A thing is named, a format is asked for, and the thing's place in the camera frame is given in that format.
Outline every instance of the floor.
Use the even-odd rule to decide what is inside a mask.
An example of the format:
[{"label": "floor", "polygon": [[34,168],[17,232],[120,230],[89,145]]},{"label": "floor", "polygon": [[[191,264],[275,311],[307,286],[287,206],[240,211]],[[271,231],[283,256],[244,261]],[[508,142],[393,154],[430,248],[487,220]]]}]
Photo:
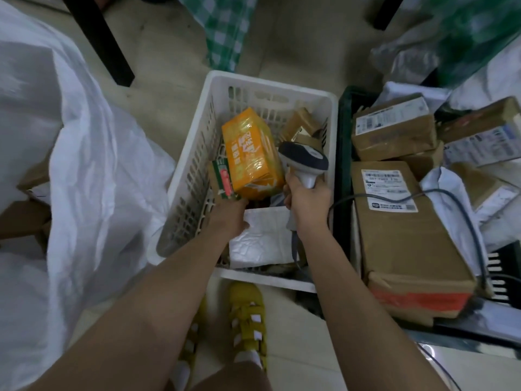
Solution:
[{"label": "floor", "polygon": [[[106,20],[136,75],[133,85],[123,88],[114,84],[71,16],[20,0],[7,1],[71,37],[107,99],[131,113],[151,139],[179,158],[209,71],[204,32],[181,5],[119,0],[108,9]],[[347,85],[377,91],[381,77],[367,62],[369,50],[399,36],[417,16],[399,12],[386,32],[378,32],[365,21],[372,13],[374,6],[367,0],[321,0],[320,4],[316,0],[259,0],[237,72],[338,96]],[[208,285],[209,325],[193,382],[231,359],[227,283],[212,278]],[[273,389],[345,389],[326,323],[296,305],[291,291],[265,286],[261,290]],[[110,302],[86,311],[74,339],[108,307]],[[519,361],[434,350],[463,390],[518,389]]]}]

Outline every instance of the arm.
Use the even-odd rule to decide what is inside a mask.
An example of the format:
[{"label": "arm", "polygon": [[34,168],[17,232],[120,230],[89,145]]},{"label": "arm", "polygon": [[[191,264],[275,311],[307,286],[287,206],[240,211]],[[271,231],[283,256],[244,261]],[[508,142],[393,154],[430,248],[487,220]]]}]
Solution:
[{"label": "arm", "polygon": [[162,390],[247,201],[214,207],[208,226],[119,299],[30,391]]},{"label": "arm", "polygon": [[327,226],[331,192],[306,189],[288,175],[286,205],[295,214],[318,299],[350,391],[447,391],[416,345],[357,276]]}]

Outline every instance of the gingham cloth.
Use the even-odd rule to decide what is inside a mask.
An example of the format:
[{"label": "gingham cloth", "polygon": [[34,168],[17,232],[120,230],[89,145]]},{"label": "gingham cloth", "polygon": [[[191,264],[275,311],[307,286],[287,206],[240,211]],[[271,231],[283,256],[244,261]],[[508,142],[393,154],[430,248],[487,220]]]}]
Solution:
[{"label": "gingham cloth", "polygon": [[179,0],[204,27],[208,61],[215,70],[235,71],[257,0]]}]

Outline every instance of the white plastic basket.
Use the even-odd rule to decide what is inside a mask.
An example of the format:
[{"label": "white plastic basket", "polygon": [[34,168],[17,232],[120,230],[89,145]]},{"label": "white plastic basket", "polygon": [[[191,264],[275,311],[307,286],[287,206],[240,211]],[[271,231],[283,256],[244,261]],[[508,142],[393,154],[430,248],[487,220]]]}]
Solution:
[{"label": "white plastic basket", "polygon": [[[306,107],[322,123],[322,146],[329,159],[326,182],[334,190],[338,117],[338,99],[334,94],[212,71],[206,77],[185,146],[168,188],[170,213],[156,246],[159,256],[169,256],[196,235],[201,214],[208,203],[209,180],[206,165],[218,154],[223,136],[221,126],[248,107],[252,107],[266,121],[274,137],[278,136],[280,129],[297,107]],[[315,286],[311,282],[267,275],[255,269],[231,270],[218,264],[214,274],[246,282],[315,292]]]}]

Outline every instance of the person's right arm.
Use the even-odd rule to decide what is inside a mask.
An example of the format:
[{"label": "person's right arm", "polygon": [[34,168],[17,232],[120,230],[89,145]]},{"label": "person's right arm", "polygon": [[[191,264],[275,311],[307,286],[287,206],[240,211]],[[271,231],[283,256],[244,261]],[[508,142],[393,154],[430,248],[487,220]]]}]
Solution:
[{"label": "person's right arm", "polygon": [[398,327],[349,263],[327,226],[331,192],[320,179],[306,189],[287,176],[318,299],[349,391],[447,391],[416,345]]}]

